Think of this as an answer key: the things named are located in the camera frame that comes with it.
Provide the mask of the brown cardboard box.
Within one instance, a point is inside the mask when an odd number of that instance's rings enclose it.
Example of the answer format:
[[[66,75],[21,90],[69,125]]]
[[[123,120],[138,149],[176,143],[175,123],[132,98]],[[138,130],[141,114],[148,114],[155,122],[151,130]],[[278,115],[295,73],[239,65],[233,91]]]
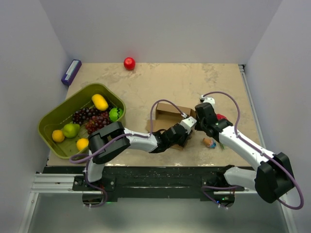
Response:
[[[196,118],[195,110],[177,106],[183,113]],[[171,104],[166,102],[159,102],[155,108],[155,117],[153,117],[153,132],[158,130],[167,130],[176,123],[179,123],[183,120],[181,113]],[[151,123],[150,120],[147,120],[146,128],[147,132],[150,132]],[[174,145],[171,148],[176,150],[183,150],[184,146]]]

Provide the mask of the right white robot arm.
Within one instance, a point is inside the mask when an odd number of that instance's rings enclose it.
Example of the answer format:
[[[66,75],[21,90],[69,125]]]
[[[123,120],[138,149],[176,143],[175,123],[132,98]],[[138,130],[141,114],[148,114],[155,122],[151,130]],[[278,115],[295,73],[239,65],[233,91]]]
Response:
[[[213,106],[200,103],[195,106],[195,129],[220,142],[248,162],[253,170],[231,167],[216,179],[219,189],[227,191],[232,186],[255,190],[267,203],[272,203],[294,187],[294,176],[289,157],[275,154],[235,129],[227,119],[217,119]]]

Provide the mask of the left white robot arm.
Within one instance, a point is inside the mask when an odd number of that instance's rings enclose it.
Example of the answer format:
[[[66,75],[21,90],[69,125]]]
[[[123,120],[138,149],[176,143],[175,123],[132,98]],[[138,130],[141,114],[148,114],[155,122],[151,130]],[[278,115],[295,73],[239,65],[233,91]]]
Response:
[[[84,186],[89,190],[98,189],[104,165],[126,149],[162,153],[174,145],[184,147],[195,125],[196,120],[189,117],[167,130],[148,134],[131,131],[117,121],[92,133],[88,147],[94,157],[86,167]]]

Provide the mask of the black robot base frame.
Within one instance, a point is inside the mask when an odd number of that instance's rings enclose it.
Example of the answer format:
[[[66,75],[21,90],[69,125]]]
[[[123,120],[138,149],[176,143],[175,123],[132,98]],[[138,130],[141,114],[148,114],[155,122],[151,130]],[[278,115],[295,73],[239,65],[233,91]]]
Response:
[[[48,166],[45,174],[73,175],[70,187],[82,191],[85,205],[117,202],[121,198],[134,199],[199,199],[230,207],[235,193],[244,191],[225,184],[220,176],[224,167],[142,167],[106,166],[102,178],[86,182],[82,166]]]

